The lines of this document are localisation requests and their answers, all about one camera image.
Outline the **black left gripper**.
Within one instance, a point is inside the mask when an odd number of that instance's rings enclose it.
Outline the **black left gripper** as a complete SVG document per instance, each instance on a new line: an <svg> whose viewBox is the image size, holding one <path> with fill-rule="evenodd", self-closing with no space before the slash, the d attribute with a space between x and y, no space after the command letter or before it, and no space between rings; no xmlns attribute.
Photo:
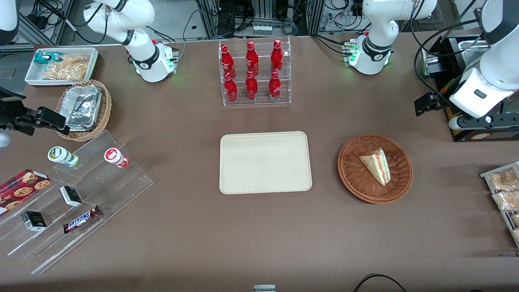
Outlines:
<svg viewBox="0 0 519 292"><path fill-rule="evenodd" d="M421 96L421 101L414 102L417 117L431 110L443 110L450 107L449 101L443 96L427 92ZM518 129L519 106L517 101L501 101L491 111L481 118L469 115L462 117L462 129Z"/></svg>

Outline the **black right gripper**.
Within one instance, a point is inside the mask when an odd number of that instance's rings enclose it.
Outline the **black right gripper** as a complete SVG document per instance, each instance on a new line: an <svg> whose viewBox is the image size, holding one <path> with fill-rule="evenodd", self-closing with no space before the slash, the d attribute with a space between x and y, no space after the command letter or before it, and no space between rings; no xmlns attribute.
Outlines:
<svg viewBox="0 0 519 292"><path fill-rule="evenodd" d="M0 125L1 129L18 131L25 135L34 135L36 120L32 115L33 110L24 106L22 100L26 96L16 94L5 88L0 88ZM61 135L68 135L70 128L66 126L66 118L51 109L39 107L37 120L52 126L54 131Z"/></svg>

